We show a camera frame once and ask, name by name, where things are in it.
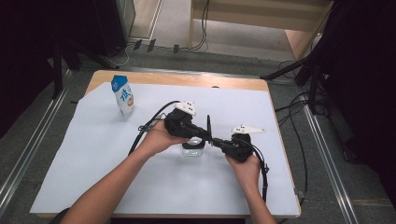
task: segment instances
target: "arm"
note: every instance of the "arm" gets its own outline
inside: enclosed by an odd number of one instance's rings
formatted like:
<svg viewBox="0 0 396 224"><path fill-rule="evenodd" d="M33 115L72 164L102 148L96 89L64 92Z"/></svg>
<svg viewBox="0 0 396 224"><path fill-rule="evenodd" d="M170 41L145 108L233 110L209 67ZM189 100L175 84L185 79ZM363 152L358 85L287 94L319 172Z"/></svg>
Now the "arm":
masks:
<svg viewBox="0 0 396 224"><path fill-rule="evenodd" d="M78 198L61 223L106 223L146 161L188 140L169 135L160 120L133 153Z"/></svg>
<svg viewBox="0 0 396 224"><path fill-rule="evenodd" d="M226 156L226 159L233 167L236 179L244 191L253 223L276 223L259 192L259 159L255 156L250 156L244 162L236 161L229 156Z"/></svg>

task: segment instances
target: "transparent container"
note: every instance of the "transparent container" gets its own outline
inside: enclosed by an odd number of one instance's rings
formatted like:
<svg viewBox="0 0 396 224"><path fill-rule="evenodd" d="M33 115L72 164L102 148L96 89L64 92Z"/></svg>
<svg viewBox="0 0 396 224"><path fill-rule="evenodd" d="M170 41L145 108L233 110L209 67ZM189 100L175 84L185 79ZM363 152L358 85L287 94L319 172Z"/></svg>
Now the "transparent container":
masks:
<svg viewBox="0 0 396 224"><path fill-rule="evenodd" d="M186 157L200 157L204 154L204 146L205 142L202 142L200 138L192 138L190 142L187 144L182 145L183 148L181 150L183 156Z"/></svg>

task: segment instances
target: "hand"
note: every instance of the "hand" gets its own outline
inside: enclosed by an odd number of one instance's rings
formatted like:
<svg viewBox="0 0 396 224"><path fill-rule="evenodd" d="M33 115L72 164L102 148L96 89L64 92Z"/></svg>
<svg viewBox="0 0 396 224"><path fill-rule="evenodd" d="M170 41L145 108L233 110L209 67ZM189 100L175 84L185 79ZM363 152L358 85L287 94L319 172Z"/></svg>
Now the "hand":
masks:
<svg viewBox="0 0 396 224"><path fill-rule="evenodd" d="M145 150L150 157L165 151L172 145L186 143L188 138L174 137L165 129L163 120L159 120L146 134L145 139L136 150Z"/></svg>
<svg viewBox="0 0 396 224"><path fill-rule="evenodd" d="M227 155L225 158L233 167L236 179L244 191L249 188L259 188L260 161L257 157L251 155L244 162L236 161Z"/></svg>

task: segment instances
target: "blue and white carton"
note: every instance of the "blue and white carton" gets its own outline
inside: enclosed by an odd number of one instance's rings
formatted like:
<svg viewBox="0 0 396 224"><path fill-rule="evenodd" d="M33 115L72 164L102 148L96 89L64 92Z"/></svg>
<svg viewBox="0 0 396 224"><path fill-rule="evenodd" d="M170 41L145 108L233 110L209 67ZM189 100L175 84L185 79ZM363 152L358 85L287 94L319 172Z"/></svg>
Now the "blue and white carton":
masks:
<svg viewBox="0 0 396 224"><path fill-rule="evenodd" d="M122 115L128 119L134 109L134 95L131 92L128 77L115 75L111 81L111 89L116 95Z"/></svg>

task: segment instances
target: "forearm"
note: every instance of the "forearm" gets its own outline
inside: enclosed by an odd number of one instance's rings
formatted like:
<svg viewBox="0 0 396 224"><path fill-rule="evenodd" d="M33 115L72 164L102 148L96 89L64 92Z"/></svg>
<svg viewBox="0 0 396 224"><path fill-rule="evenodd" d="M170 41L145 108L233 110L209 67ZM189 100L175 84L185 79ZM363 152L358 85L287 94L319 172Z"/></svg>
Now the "forearm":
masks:
<svg viewBox="0 0 396 224"><path fill-rule="evenodd" d="M136 150L73 204L62 223L106 223L126 190L149 159Z"/></svg>
<svg viewBox="0 0 396 224"><path fill-rule="evenodd" d="M244 187L243 191L247 199L247 205L253 223L276 223L270 211L268 210L267 205L262 200L262 196L260 195L258 188Z"/></svg>

